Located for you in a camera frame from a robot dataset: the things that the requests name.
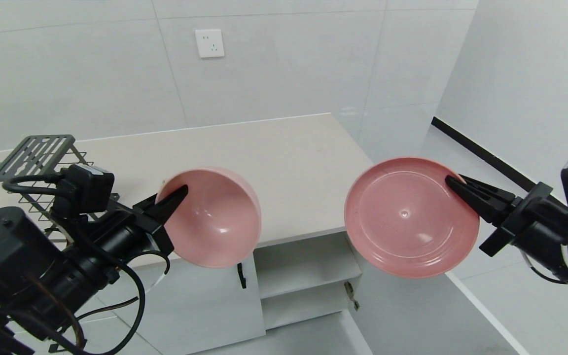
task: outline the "cabinet door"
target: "cabinet door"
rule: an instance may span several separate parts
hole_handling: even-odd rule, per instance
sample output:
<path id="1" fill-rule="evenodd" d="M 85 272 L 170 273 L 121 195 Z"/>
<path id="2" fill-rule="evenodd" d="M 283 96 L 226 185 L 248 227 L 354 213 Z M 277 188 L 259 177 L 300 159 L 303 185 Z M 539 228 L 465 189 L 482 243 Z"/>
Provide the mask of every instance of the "cabinet door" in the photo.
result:
<path id="1" fill-rule="evenodd" d="M 354 297 L 350 312 L 375 355 L 518 354 L 446 275 L 404 279 L 367 264 Z"/>
<path id="2" fill-rule="evenodd" d="M 124 336 L 130 329 L 130 326 L 126 325 L 124 321 L 118 317 L 96 319 L 83 323 L 82 327 L 83 332 L 85 332 L 85 338 L 87 339 L 85 351 L 89 353 L 103 353 L 112 349 L 124 339 Z M 49 355 L 49 346 L 54 343 L 53 341 L 41 342 L 26 332 L 16 333 L 14 337 L 36 351 L 35 355 Z M 67 330 L 65 337 L 72 342 L 74 341 L 71 328 Z M 155 348 L 145 342 L 144 339 L 137 334 L 133 336 L 131 341 L 126 344 L 119 353 L 120 355 L 160 355 Z"/>
<path id="3" fill-rule="evenodd" d="M 136 269 L 144 286 L 151 285 L 163 265 Z M 190 354 L 264 335 L 264 319 L 253 256 L 243 261 L 246 288 L 237 267 L 204 268 L 184 260 L 172 262 L 170 272 L 146 295 L 146 310 L 138 333 L 164 355 Z M 124 273 L 99 292 L 106 304 L 136 294 Z M 137 306 L 115 310 L 132 324 Z"/>

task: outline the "cabinet shelf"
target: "cabinet shelf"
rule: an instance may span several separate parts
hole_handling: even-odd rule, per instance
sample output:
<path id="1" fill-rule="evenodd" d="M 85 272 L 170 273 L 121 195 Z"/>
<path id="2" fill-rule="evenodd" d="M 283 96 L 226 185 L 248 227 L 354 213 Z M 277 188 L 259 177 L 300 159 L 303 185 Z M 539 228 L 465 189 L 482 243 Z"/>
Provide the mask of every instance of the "cabinet shelf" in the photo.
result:
<path id="1" fill-rule="evenodd" d="M 348 307 L 343 283 L 307 288 L 262 300 L 264 326 L 278 326 L 339 312 Z"/>
<path id="2" fill-rule="evenodd" d="M 338 233 L 255 250 L 260 298 L 360 276 L 346 238 Z"/>

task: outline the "metal rack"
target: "metal rack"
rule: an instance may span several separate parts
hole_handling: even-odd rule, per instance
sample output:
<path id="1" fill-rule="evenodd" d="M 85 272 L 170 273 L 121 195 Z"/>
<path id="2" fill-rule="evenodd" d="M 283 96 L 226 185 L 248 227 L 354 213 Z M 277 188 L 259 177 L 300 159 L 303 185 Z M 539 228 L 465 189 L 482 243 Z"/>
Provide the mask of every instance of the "metal rack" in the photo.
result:
<path id="1" fill-rule="evenodd" d="M 0 164 L 0 182 L 16 176 L 43 175 L 60 171 L 71 164 L 93 165 L 85 159 L 86 151 L 78 151 L 72 135 L 41 135 L 25 137 Z M 51 187 L 45 182 L 32 182 L 29 186 Z M 40 213 L 39 222 L 51 222 L 49 209 L 54 204 L 54 196 L 32 196 L 22 194 L 20 205 L 30 205 L 28 213 Z M 95 214 L 90 217 L 96 220 Z M 55 225 L 45 229 L 49 236 Z"/>

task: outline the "black baseboard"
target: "black baseboard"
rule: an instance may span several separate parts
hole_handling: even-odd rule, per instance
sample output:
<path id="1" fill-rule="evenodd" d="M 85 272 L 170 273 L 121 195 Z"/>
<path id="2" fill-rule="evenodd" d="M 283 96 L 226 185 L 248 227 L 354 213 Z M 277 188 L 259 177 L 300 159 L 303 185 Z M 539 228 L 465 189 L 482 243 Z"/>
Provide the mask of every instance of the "black baseboard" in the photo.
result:
<path id="1" fill-rule="evenodd" d="M 438 130 L 446 134 L 448 137 L 464 146 L 464 148 L 471 151 L 477 157 L 480 157 L 480 159 L 490 164 L 492 168 L 498 170 L 501 174 L 512 180 L 512 182 L 520 186 L 523 190 L 530 191 L 534 188 L 534 186 L 536 186 L 536 182 L 533 182 L 532 180 L 527 178 L 527 176 L 519 173 L 516 169 L 503 162 L 503 160 L 497 158 L 492 153 L 485 150 L 485 148 L 473 142 L 471 139 L 469 139 L 469 137 L 462 135 L 460 132 L 455 130 L 455 128 L 444 123 L 439 118 L 433 117 L 431 124 Z"/>

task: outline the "cabinet handle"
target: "cabinet handle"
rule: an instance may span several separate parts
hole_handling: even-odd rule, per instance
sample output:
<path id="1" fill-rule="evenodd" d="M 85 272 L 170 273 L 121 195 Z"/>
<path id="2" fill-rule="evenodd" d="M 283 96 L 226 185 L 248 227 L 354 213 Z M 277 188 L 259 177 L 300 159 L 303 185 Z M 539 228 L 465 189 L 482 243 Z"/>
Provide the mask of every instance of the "cabinet handle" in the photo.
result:
<path id="1" fill-rule="evenodd" d="M 243 286 L 243 288 L 247 288 L 247 280 L 243 274 L 243 263 L 238 263 L 238 277 L 241 279 L 241 286 Z"/>

